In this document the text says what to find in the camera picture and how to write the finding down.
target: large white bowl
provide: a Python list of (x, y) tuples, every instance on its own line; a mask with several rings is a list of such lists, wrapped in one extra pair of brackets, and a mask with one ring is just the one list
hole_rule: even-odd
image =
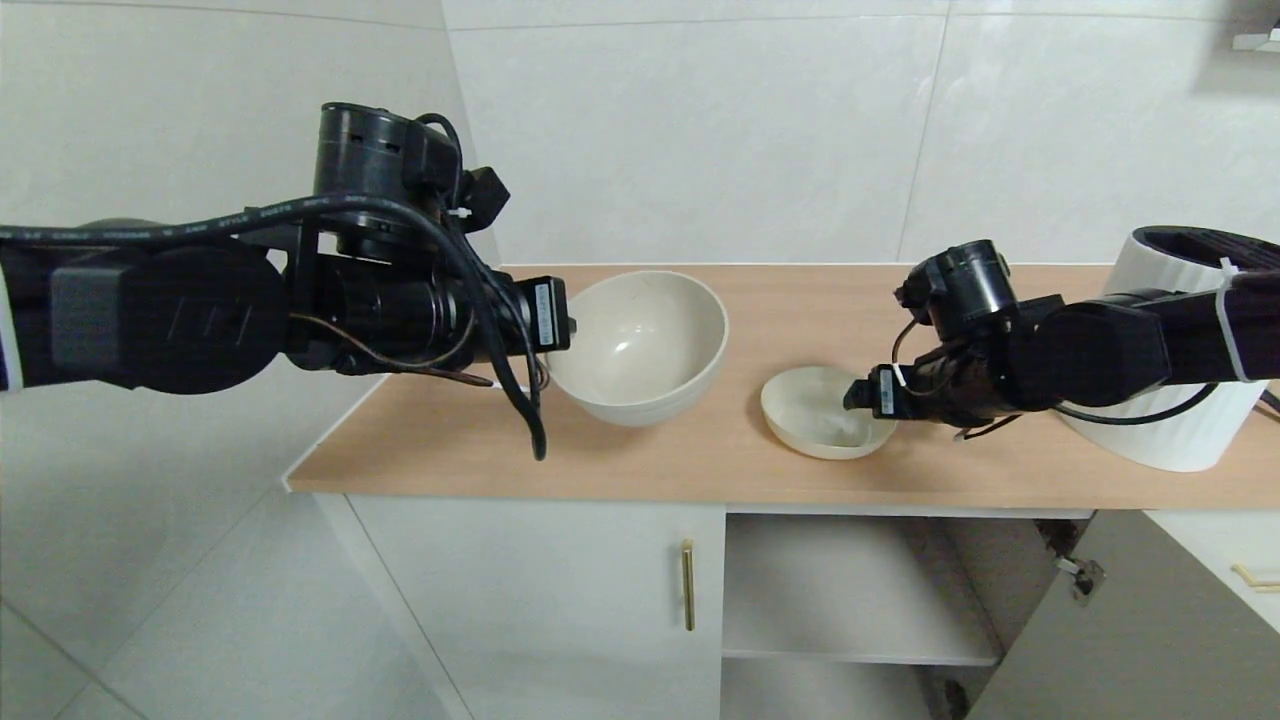
[(689, 275), (614, 275), (570, 300), (568, 313), (577, 332), (547, 366), (561, 389), (607, 423), (675, 418), (701, 398), (724, 360), (728, 313)]
[(858, 379), (840, 368), (792, 368), (764, 383), (760, 405), (778, 439), (823, 460), (870, 455), (897, 428), (870, 410), (845, 410), (849, 386)]

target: black robotic arm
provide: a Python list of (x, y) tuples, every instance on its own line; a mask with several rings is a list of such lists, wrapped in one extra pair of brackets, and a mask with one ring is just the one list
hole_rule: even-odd
[[(1048, 409), (1143, 424), (1189, 410), (1216, 383), (1280, 378), (1280, 247), (1185, 227), (1142, 228), (1134, 237), (1192, 263), (1229, 259), (1243, 272), (1219, 291), (1019, 301), (989, 240), (951, 247), (913, 268), (896, 291), (911, 323), (891, 363), (850, 387), (845, 407), (957, 428)], [(899, 365), (897, 346), (916, 324), (933, 325), (941, 346)], [(1156, 387), (1199, 383), (1208, 386), (1153, 416), (1111, 420), (1062, 405), (1105, 407)]]
[[(536, 354), (568, 347), (573, 327), (563, 281), (516, 282), (467, 242), (507, 199), (492, 169), (463, 170), (445, 118), (332, 102), (311, 197), (182, 225), (0, 225), (0, 391), (207, 393), (280, 352), (307, 370), (489, 384), (463, 373), (489, 361), (540, 459)], [(319, 252), (321, 233), (338, 255)], [(527, 396), (508, 355), (526, 357)]]

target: wooden countertop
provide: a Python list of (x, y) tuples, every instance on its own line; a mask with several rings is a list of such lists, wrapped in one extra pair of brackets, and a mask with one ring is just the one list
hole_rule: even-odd
[[(621, 266), (518, 268), (557, 274), (570, 293)], [(764, 424), (760, 387), (776, 373), (833, 364), (856, 373), (888, 361), (908, 322), (892, 297), (901, 265), (678, 266), (728, 307), (730, 347), (708, 395), (652, 428), (595, 420), (552, 387), (549, 436), (535, 462), (529, 434), (498, 389), (394, 375), (289, 478), (294, 491), (384, 495), (650, 500), (737, 503), (965, 507), (1280, 507), (1280, 424), (1254, 413), (1221, 462), (1180, 474), (1130, 462), (1051, 413), (989, 437), (951, 442), (952, 428), (902, 423), (868, 457), (823, 461), (781, 445)], [(1094, 296), (1105, 266), (1014, 268), (1019, 297)], [(918, 328), (904, 357), (936, 343)]]

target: white cable tie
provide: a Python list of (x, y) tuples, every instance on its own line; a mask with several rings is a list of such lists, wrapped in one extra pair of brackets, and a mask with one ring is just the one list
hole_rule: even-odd
[(1247, 383), (1251, 380), (1244, 374), (1244, 364), (1240, 363), (1240, 351), (1235, 346), (1235, 333), (1231, 332), (1231, 319), (1226, 316), (1226, 291), (1231, 290), (1231, 278), (1240, 274), (1240, 270), (1226, 258), (1222, 258), (1220, 263), (1222, 282), (1219, 283), (1217, 293), (1213, 296), (1213, 309), (1217, 310), (1217, 324), (1222, 328), (1222, 341), (1226, 343), (1226, 354), (1231, 359), (1231, 369), (1235, 370), (1235, 377), (1242, 383)]
[(897, 377), (897, 384), (902, 386), (902, 389), (906, 389), (906, 378), (902, 375), (901, 363), (893, 363), (893, 375)]
[(0, 268), (0, 357), (4, 357), (5, 392), (22, 389), (22, 356), (18, 355), (18, 329), (13, 324), (9, 286)]

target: bowl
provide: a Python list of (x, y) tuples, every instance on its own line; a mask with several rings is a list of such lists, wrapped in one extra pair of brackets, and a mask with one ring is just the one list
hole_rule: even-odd
[(728, 313), (698, 279), (668, 270), (614, 275), (568, 302), (577, 332), (547, 356), (552, 379), (617, 425), (653, 425), (694, 406), (728, 345)]
[(852, 460), (884, 445), (896, 420), (870, 410), (845, 410), (849, 386), (858, 379), (840, 368), (792, 368), (760, 391), (760, 406), (773, 434), (787, 446), (823, 460)]

